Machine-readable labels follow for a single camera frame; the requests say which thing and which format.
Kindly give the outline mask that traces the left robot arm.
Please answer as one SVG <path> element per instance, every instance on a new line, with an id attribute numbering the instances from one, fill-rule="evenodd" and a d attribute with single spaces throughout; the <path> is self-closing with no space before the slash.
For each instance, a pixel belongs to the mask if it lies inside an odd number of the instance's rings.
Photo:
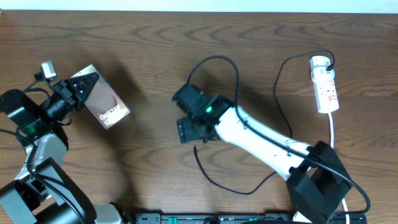
<path id="1" fill-rule="evenodd" d="M 68 138 L 62 122 L 80 110 L 99 80 L 89 73 L 60 80 L 38 105 L 33 86 L 1 95 L 1 112 L 17 129 L 11 133 L 27 157 L 16 178 L 1 188 L 1 206 L 13 223 L 134 223 L 116 203 L 93 205 L 62 169 Z"/>

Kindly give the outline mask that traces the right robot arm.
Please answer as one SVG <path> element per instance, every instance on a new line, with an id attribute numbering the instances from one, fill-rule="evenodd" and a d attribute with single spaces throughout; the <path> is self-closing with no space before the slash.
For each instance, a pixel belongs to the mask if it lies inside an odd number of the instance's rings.
<path id="1" fill-rule="evenodd" d="M 186 113 L 177 121 L 181 143 L 219 139 L 244 149 L 285 180 L 293 205 L 312 223 L 328 222 L 352 188 L 335 150 L 323 141 L 311 146 L 284 136 L 230 99 L 210 97 L 192 84 L 172 101 Z"/>

